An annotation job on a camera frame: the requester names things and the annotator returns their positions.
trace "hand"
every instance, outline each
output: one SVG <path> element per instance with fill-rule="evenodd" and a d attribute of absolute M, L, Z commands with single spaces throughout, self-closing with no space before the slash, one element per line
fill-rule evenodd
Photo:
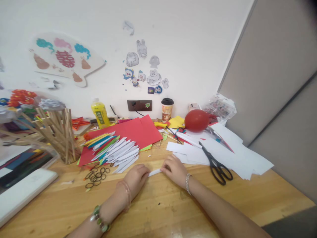
<path fill-rule="evenodd" d="M 163 162 L 160 170 L 178 186 L 186 189 L 186 175 L 188 172 L 183 163 L 175 155 L 169 155 Z"/>
<path fill-rule="evenodd" d="M 145 167 L 144 164 L 135 165 L 124 177 L 124 181 L 130 188 L 131 201 L 136 197 L 141 188 L 143 187 L 147 177 L 149 176 L 150 170 Z"/>

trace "phone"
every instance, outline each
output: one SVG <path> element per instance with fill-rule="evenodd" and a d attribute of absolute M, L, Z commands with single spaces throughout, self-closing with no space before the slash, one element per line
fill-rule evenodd
<path fill-rule="evenodd" d="M 199 109 L 198 103 L 191 103 L 191 104 L 189 104 L 188 112 L 190 112 L 190 111 L 192 111 L 192 110 L 195 110 L 195 109 Z"/>

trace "red balloon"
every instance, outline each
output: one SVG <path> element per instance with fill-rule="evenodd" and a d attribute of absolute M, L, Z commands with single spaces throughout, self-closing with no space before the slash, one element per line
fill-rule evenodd
<path fill-rule="evenodd" d="M 209 125 L 209 114 L 203 110 L 192 110 L 185 117 L 185 128 L 192 132 L 202 132 Z"/>

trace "silver bracelet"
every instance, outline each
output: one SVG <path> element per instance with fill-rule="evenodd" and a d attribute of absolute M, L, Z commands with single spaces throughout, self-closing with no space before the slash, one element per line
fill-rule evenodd
<path fill-rule="evenodd" d="M 192 195 L 191 192 L 189 191 L 189 185 L 188 185 L 189 176 L 191 176 L 190 173 L 188 173 L 188 174 L 186 175 L 186 190 L 187 190 L 187 192 L 188 192 L 189 195 Z"/>

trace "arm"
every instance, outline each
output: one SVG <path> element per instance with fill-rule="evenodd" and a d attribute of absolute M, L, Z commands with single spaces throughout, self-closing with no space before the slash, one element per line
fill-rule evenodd
<path fill-rule="evenodd" d="M 144 164 L 135 165 L 124 177 L 124 181 L 130 188 L 131 200 L 136 197 L 143 187 L 150 170 Z M 117 186 L 115 192 L 100 206 L 100 217 L 104 224 L 112 221 L 127 207 L 128 200 L 125 188 Z M 91 215 L 87 217 L 67 238 L 99 238 L 102 236 L 97 221 L 90 221 Z"/>
<path fill-rule="evenodd" d="M 186 189 L 187 170 L 175 155 L 169 156 L 164 161 L 161 171 L 177 185 Z M 225 238 L 270 237 L 247 216 L 206 188 L 192 176 L 189 177 L 188 184 L 191 194 L 204 208 Z"/>

